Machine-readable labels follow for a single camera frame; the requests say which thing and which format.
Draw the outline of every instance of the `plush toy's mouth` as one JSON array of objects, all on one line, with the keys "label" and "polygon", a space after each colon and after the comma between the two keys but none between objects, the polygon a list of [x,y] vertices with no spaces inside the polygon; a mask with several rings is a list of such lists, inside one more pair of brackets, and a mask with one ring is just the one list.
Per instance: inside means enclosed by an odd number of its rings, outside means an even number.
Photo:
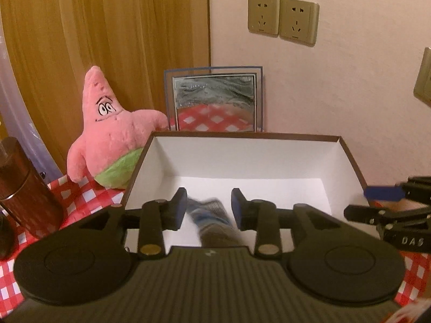
[{"label": "plush toy's mouth", "polygon": [[118,114],[120,114],[121,112],[122,112],[122,110],[117,111],[117,112],[115,112],[115,114],[114,114],[114,115],[109,115],[108,117],[103,117],[103,118],[101,118],[101,119],[96,119],[95,121],[96,121],[96,122],[104,121],[104,120],[106,120],[106,119],[109,119],[109,118],[112,118],[112,117],[117,116],[117,115],[118,115]]}]

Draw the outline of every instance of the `stuffed animal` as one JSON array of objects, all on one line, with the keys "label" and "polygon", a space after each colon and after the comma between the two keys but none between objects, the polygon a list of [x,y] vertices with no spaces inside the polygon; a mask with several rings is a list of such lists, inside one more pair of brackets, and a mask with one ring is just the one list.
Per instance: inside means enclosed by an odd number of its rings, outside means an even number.
[{"label": "stuffed animal", "polygon": [[98,66],[85,75],[82,113],[84,130],[67,154],[67,173],[78,182],[87,168],[106,188],[126,188],[151,132],[168,127],[159,111],[122,108]]}]

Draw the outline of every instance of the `open box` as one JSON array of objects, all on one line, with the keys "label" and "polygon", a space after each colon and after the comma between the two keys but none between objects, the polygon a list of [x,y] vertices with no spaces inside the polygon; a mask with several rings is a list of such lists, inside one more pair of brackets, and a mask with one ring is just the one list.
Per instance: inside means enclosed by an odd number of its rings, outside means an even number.
[{"label": "open box", "polygon": [[[170,200],[179,187],[190,198],[218,198],[234,224],[231,191],[248,200],[263,199],[278,208],[309,204],[347,222],[348,204],[368,205],[366,182],[339,136],[254,132],[154,132],[148,139],[121,203],[137,209],[150,200]],[[372,226],[353,223],[378,237]],[[255,231],[241,233],[253,251]],[[180,230],[163,232],[166,252],[172,245],[200,246],[197,228],[184,217]],[[293,250],[290,230],[281,230],[283,252]],[[137,230],[126,246],[137,251]]]}]

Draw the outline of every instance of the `plush toy's eye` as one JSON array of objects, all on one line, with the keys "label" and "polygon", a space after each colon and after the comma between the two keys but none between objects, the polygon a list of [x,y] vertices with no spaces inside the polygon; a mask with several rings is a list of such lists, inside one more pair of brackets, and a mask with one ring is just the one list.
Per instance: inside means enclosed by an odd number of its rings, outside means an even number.
[{"label": "plush toy's eye", "polygon": [[107,115],[108,114],[108,110],[106,109],[106,107],[103,103],[99,104],[99,114],[100,115]]},{"label": "plush toy's eye", "polygon": [[116,111],[111,103],[105,103],[105,106],[106,106],[107,110],[110,111],[111,113]]}]

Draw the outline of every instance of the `beige outlet plate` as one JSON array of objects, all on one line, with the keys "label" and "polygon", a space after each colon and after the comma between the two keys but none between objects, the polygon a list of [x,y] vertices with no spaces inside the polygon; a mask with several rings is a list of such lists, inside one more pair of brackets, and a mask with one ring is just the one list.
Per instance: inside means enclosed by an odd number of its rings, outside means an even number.
[{"label": "beige outlet plate", "polygon": [[279,34],[292,41],[314,45],[319,5],[301,0],[280,0]]},{"label": "beige outlet plate", "polygon": [[280,0],[248,0],[248,29],[253,33],[279,33]]},{"label": "beige outlet plate", "polygon": [[431,107],[431,48],[426,47],[413,94]]}]

